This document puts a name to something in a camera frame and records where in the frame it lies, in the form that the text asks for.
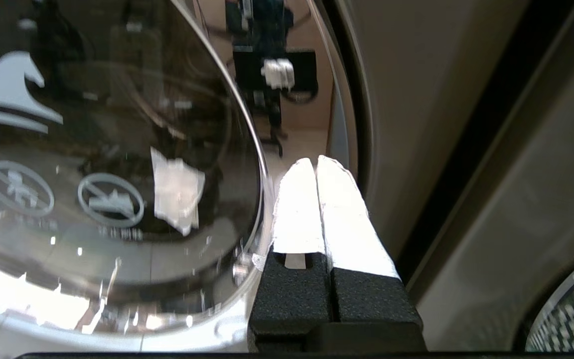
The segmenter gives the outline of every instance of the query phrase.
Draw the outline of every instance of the washing machine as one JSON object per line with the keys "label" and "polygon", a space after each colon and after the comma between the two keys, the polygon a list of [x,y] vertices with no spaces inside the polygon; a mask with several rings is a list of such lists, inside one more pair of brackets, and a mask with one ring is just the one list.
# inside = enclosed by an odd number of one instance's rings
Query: washing machine
{"label": "washing machine", "polygon": [[574,0],[319,3],[428,349],[574,352]]}
{"label": "washing machine", "polygon": [[[428,347],[574,350],[574,0],[308,3]],[[187,4],[0,0],[0,358],[244,350],[268,218]]]}
{"label": "washing machine", "polygon": [[[409,238],[434,225],[408,272],[431,350],[574,352],[574,1],[546,14],[545,5],[533,2],[515,30],[528,48],[515,39],[504,53],[531,60],[500,61],[460,141],[479,141],[494,121],[497,132],[452,207],[438,214],[429,200]],[[539,36],[529,34],[535,24]],[[471,154],[453,154],[465,172]],[[433,204],[449,197],[434,194]]]}

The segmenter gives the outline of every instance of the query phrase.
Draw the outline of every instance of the gray panel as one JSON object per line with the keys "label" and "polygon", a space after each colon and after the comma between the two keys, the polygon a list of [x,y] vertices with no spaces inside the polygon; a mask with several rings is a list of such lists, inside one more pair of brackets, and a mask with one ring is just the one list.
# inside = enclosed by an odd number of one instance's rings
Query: gray panel
{"label": "gray panel", "polygon": [[335,87],[333,99],[333,112],[328,139],[328,155],[340,162],[344,168],[350,168],[347,119],[344,116],[342,97],[338,86]]}
{"label": "gray panel", "polygon": [[395,257],[528,2],[338,3],[364,71],[353,91],[369,102],[363,194]]}
{"label": "gray panel", "polygon": [[558,44],[417,279],[430,350],[510,350],[574,264],[574,22]]}

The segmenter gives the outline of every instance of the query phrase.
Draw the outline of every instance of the warning symbol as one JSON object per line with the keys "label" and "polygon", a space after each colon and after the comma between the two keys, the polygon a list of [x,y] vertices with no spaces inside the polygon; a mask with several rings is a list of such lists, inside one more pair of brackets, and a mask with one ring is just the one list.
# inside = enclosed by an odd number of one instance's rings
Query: warning symbol
{"label": "warning symbol", "polygon": [[0,161],[0,200],[31,216],[45,216],[54,208],[48,183],[30,168],[12,161]]}
{"label": "warning symbol", "polygon": [[114,227],[132,227],[143,218],[145,203],[130,182],[110,173],[94,173],[78,187],[82,209],[97,222]]}

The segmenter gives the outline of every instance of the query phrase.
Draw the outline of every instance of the horse logo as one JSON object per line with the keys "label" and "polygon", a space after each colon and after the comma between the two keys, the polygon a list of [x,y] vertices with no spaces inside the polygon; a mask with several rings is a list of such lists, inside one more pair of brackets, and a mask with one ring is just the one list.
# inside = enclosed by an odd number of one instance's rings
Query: horse logo
{"label": "horse logo", "polygon": [[[43,88],[39,69],[25,51],[13,51],[0,57],[0,107],[22,111],[63,124],[63,117],[35,100],[25,86],[28,79]],[[48,133],[48,126],[22,116],[0,111],[0,124]]]}

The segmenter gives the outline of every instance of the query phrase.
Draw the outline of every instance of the white cloth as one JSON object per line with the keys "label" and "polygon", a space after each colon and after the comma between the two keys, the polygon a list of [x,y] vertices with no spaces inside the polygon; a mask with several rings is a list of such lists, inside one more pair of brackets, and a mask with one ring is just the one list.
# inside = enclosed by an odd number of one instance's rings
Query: white cloth
{"label": "white cloth", "polygon": [[325,252],[316,175],[309,159],[296,161],[281,180],[272,240],[277,253]]}
{"label": "white cloth", "polygon": [[154,173],[154,215],[187,236],[198,228],[198,202],[203,196],[205,173],[182,159],[168,160],[151,148]]}
{"label": "white cloth", "polygon": [[351,173],[338,161],[320,156],[316,177],[326,255],[333,267],[400,278]]}

